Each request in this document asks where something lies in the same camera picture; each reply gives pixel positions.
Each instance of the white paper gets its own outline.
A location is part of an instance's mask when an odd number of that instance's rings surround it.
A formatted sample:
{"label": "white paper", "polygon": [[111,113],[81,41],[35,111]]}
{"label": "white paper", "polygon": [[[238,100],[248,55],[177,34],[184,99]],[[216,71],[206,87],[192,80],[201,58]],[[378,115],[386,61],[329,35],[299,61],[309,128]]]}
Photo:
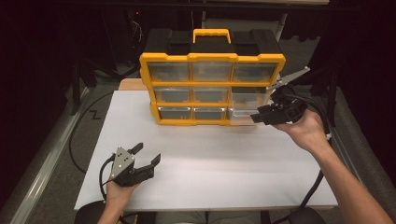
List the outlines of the white paper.
{"label": "white paper", "polygon": [[[272,126],[164,126],[149,111],[147,91],[115,91],[75,209],[102,200],[98,176],[117,147],[132,148],[135,168],[159,153],[155,176],[143,182],[131,211],[271,209],[298,206],[319,167]],[[109,175],[108,165],[104,179]],[[325,179],[308,205],[337,205]]]}

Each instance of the yellow storage organizer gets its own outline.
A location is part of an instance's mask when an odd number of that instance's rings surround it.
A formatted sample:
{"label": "yellow storage organizer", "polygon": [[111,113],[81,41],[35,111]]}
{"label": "yellow storage organizer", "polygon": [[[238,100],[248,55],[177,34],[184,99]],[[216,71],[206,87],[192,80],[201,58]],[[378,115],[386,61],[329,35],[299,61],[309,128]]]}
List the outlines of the yellow storage organizer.
{"label": "yellow storage organizer", "polygon": [[140,74],[158,124],[249,125],[285,61],[269,30],[152,29]]}

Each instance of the human hand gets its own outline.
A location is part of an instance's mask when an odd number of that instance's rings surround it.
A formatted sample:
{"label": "human hand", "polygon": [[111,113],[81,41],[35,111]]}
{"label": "human hand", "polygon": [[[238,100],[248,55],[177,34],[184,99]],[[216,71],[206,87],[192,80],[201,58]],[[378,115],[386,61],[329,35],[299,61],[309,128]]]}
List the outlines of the human hand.
{"label": "human hand", "polygon": [[120,187],[113,181],[106,184],[106,208],[98,223],[117,223],[126,205],[131,200],[132,193],[140,184],[132,187]]}
{"label": "human hand", "polygon": [[120,187],[114,181],[106,184],[106,206],[111,206],[123,210],[131,200],[132,193],[140,184],[132,187]]}
{"label": "human hand", "polygon": [[308,109],[297,122],[277,124],[274,127],[287,133],[297,146],[310,153],[329,146],[320,116]]}

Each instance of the human arm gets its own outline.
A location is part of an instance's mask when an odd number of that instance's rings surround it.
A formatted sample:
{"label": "human arm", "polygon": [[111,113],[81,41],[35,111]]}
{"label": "human arm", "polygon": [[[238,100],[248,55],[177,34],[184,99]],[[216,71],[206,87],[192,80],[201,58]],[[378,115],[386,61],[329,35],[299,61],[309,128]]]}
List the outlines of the human arm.
{"label": "human arm", "polygon": [[317,113],[305,110],[303,117],[294,124],[279,124],[275,127],[313,155],[332,188],[346,223],[393,223],[381,205],[335,154]]}
{"label": "human arm", "polygon": [[106,207],[98,224],[116,224],[138,185],[125,188],[113,181],[108,182],[106,184]]}

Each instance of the yellow handle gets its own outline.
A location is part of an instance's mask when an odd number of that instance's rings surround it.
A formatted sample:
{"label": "yellow handle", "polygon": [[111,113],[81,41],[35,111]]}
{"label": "yellow handle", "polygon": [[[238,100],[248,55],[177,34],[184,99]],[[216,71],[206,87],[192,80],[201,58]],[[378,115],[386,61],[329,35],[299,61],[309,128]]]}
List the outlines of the yellow handle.
{"label": "yellow handle", "polygon": [[192,43],[195,43],[195,37],[198,35],[225,35],[231,44],[230,32],[227,29],[194,29]]}

